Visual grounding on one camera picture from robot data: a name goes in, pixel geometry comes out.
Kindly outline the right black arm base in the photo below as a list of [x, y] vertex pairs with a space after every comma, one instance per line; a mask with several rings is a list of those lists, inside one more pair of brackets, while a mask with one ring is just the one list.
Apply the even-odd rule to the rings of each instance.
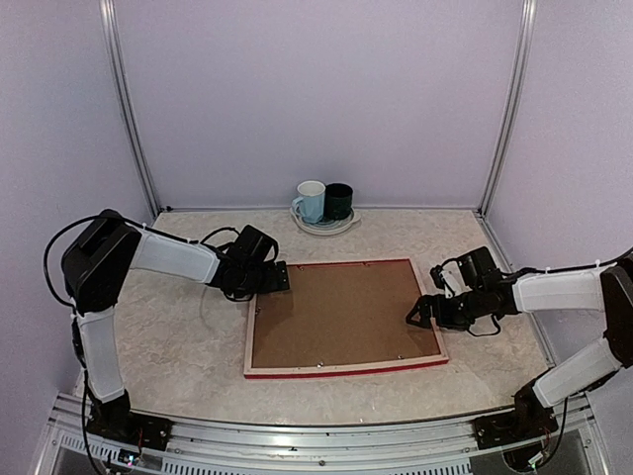
[[554, 410], [544, 407], [534, 392], [534, 381], [523, 386], [513, 397], [513, 409], [473, 421], [480, 450], [499, 447], [544, 436], [559, 429]]

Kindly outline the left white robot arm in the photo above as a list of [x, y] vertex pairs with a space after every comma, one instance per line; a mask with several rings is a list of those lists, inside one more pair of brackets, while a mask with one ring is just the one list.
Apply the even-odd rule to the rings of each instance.
[[76, 327], [87, 388], [105, 404], [98, 420], [113, 437], [126, 440], [138, 419], [121, 403], [127, 389], [120, 366], [116, 317], [133, 274], [174, 277], [217, 290], [232, 302], [290, 289], [279, 243], [252, 225], [231, 229], [233, 238], [213, 244], [142, 225], [113, 209], [84, 220], [84, 230], [64, 252], [61, 270]]

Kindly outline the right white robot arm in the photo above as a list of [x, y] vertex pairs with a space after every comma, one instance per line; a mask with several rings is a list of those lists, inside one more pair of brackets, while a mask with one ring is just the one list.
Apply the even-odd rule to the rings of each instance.
[[632, 253], [594, 263], [504, 272], [485, 246], [452, 257], [430, 271], [436, 295], [417, 299], [408, 324], [471, 333], [489, 317], [530, 315], [556, 357], [555, 366], [514, 396], [506, 431], [526, 439], [550, 409], [604, 384], [632, 365]]

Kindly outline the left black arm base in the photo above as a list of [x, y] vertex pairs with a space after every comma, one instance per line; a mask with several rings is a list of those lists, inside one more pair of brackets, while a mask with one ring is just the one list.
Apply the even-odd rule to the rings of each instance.
[[110, 402], [88, 392], [91, 402], [87, 431], [137, 448], [165, 451], [174, 423], [158, 416], [133, 412], [127, 390]]

